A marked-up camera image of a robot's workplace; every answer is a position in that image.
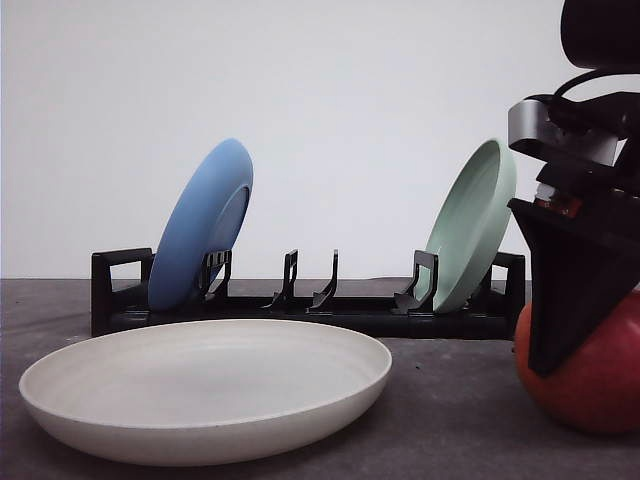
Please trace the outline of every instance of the mint green plate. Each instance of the mint green plate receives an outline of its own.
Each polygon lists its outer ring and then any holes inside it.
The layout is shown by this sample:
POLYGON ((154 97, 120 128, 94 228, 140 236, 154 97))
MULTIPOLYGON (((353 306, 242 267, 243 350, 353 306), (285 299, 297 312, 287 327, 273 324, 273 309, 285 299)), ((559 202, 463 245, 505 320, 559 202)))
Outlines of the mint green plate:
MULTIPOLYGON (((426 250, 438 255, 434 311, 464 307, 487 273, 509 223, 507 202, 516 191, 516 166, 509 148, 492 139, 476 150, 458 175, 431 231, 426 250)), ((421 267, 414 295, 429 290, 421 267)))

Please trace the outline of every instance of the apple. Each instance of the apple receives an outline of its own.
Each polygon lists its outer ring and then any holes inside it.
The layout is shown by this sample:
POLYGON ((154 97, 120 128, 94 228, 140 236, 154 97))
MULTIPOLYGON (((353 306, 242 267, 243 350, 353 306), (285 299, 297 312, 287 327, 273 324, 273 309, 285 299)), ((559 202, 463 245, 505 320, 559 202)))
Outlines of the apple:
POLYGON ((640 292, 633 291, 547 377, 528 366, 531 304, 515 333, 520 380, 551 417, 592 433, 640 428, 640 292))

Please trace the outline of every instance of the dish rack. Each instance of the dish rack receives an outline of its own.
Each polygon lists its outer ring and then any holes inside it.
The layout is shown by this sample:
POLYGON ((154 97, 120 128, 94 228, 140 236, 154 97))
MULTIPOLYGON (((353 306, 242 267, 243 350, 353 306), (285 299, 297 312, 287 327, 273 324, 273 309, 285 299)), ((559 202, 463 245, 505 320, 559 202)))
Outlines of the dish rack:
POLYGON ((341 296, 338 287, 338 251, 333 253, 331 279, 322 291, 298 296, 295 281, 298 251, 284 257, 282 288, 273 296, 230 295, 231 250, 206 254, 198 279, 199 295, 170 311, 151 311, 147 287, 154 254, 150 248, 94 253, 91 257, 91 335, 167 323, 223 319, 269 318, 301 320, 348 328, 375 337, 511 339, 525 303, 525 257, 499 252, 466 305, 449 313, 433 311, 438 286, 438 256, 416 250, 413 277, 392 297, 341 296), (111 267, 140 262, 140 282, 114 289, 111 267), (493 267, 507 270, 504 292, 492 288, 493 267), (211 272, 224 267, 219 282, 211 272), (429 290, 422 298, 413 291, 421 268, 428 270, 429 290))

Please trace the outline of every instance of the gray table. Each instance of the gray table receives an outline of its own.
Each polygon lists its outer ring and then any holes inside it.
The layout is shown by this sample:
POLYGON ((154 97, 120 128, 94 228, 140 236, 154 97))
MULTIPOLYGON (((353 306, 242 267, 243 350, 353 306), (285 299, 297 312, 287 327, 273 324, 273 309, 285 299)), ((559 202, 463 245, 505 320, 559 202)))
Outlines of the gray table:
MULTIPOLYGON (((389 294, 403 282, 374 280, 367 290, 389 294)), ((256 285, 278 288, 240 280, 231 288, 256 285)), ((503 341, 383 339, 394 366, 378 402, 344 430, 276 457, 184 469, 94 458, 42 431, 17 391, 32 362, 89 337, 89 282, 1 286, 2 479, 640 478, 640 435, 591 437, 548 420, 521 388, 503 341)), ((347 281, 340 288, 353 294, 355 287, 347 281)))

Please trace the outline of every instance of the white wall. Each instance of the white wall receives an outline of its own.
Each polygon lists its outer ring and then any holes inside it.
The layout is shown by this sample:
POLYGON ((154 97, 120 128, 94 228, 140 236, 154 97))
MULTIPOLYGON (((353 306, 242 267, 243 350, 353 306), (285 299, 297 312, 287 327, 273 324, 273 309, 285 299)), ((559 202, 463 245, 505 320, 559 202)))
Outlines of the white wall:
MULTIPOLYGON (((92 251, 155 248, 229 136, 255 169, 235 277, 278 277, 292 248, 301 277, 328 275, 333 248, 343 277, 409 275, 468 156, 578 71, 561 7, 6 0, 2 276, 87 277, 92 251)), ((530 198, 542 164, 517 162, 530 198)), ((503 250, 527 251, 514 222, 503 250)))

